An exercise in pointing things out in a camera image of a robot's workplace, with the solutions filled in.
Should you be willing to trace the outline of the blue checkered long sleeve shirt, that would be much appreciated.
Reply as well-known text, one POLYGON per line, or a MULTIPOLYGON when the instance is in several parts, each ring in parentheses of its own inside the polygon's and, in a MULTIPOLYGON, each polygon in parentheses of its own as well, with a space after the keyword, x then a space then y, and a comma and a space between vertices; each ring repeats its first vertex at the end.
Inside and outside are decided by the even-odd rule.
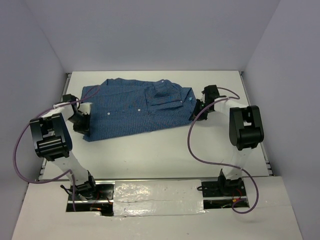
POLYGON ((107 79, 98 90, 83 87, 81 97, 91 103, 87 142, 183 127, 196 106, 192 88, 167 79, 107 79))

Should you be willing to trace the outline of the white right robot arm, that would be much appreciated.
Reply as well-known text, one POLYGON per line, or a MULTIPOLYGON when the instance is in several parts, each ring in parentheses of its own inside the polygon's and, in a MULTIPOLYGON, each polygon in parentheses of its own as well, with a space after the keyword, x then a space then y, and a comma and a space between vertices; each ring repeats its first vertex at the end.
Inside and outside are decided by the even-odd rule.
POLYGON ((202 98, 196 105, 189 120, 191 121, 187 135, 187 147, 197 161, 221 166, 220 173, 225 177, 217 183, 221 195, 228 196, 235 189, 232 180, 243 176, 247 159, 255 148, 264 140, 264 128, 260 109, 256 105, 245 105, 237 102, 241 97, 234 91, 216 85, 206 86, 202 98), (228 118, 228 137, 233 146, 232 158, 229 163, 209 162, 199 159, 191 150, 191 133, 197 121, 208 119, 208 114, 217 112, 228 118))

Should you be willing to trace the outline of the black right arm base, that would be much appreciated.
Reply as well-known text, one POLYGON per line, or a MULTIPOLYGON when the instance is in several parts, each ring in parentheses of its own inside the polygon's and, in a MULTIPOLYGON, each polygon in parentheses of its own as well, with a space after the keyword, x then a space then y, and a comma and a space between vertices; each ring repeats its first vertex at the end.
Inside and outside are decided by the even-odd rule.
POLYGON ((202 181, 197 190, 202 192, 203 207, 209 209, 248 208, 247 193, 243 179, 227 179, 223 170, 216 180, 202 181))

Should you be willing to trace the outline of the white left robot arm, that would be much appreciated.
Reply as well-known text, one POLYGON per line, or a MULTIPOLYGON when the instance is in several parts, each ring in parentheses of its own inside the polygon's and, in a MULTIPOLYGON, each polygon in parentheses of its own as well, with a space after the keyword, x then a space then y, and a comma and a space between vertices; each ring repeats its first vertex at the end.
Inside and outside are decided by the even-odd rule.
POLYGON ((81 103, 72 95, 62 96, 62 102, 29 122, 35 153, 52 162, 66 176, 71 190, 81 200, 91 200, 98 194, 98 186, 90 172, 82 167, 72 152, 73 143, 66 122, 84 136, 90 135, 91 103, 81 103))

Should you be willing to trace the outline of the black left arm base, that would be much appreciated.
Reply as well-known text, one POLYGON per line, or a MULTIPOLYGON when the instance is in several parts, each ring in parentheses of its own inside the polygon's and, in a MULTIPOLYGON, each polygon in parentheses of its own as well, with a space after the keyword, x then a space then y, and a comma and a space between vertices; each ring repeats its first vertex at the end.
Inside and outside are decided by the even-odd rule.
POLYGON ((114 183, 98 182, 96 184, 96 191, 89 197, 76 193, 73 202, 72 190, 66 189, 68 192, 66 212, 94 212, 99 213, 105 217, 112 217, 114 215, 114 183))

